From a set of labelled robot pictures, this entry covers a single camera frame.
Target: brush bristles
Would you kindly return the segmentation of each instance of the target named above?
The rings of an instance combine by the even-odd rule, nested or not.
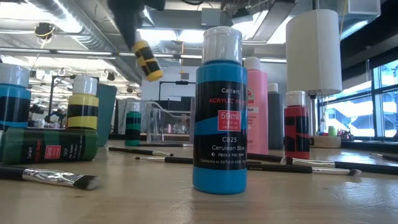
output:
[[[360,170],[349,170],[348,175],[356,176],[356,175],[361,175],[361,174],[362,174],[362,171],[360,171]]]
[[[93,190],[100,186],[100,179],[93,175],[84,175],[75,181],[73,186],[83,190]]]
[[[280,163],[282,165],[293,165],[293,159],[285,156],[280,160]]]

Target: clear plastic container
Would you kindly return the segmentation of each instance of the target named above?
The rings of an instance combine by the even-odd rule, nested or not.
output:
[[[148,144],[188,144],[190,111],[169,111],[158,103],[146,103]]]

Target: teal bottle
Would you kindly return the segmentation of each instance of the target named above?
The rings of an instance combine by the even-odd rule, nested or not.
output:
[[[126,146],[138,146],[141,140],[141,114],[139,112],[139,102],[128,104],[129,112],[126,115]]]

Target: gray bottle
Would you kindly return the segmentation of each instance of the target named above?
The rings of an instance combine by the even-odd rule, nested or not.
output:
[[[278,93],[278,83],[268,84],[268,148],[283,149],[284,111],[282,95]]]

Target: white bottle cap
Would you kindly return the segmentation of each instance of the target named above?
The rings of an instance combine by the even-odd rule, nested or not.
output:
[[[29,86],[29,70],[19,65],[0,63],[0,83]]]
[[[305,92],[288,91],[286,93],[286,106],[305,106]]]
[[[260,70],[261,62],[257,57],[248,57],[244,60],[244,67],[247,70]]]
[[[98,81],[95,78],[77,75],[73,82],[73,93],[96,95],[97,84]]]
[[[129,102],[128,104],[129,104],[129,112],[130,111],[140,112],[139,108],[140,108],[141,102],[132,101],[132,102]]]
[[[232,27],[213,27],[203,34],[202,63],[230,60],[242,64],[242,33]]]
[[[268,84],[268,92],[278,92],[278,83]]]

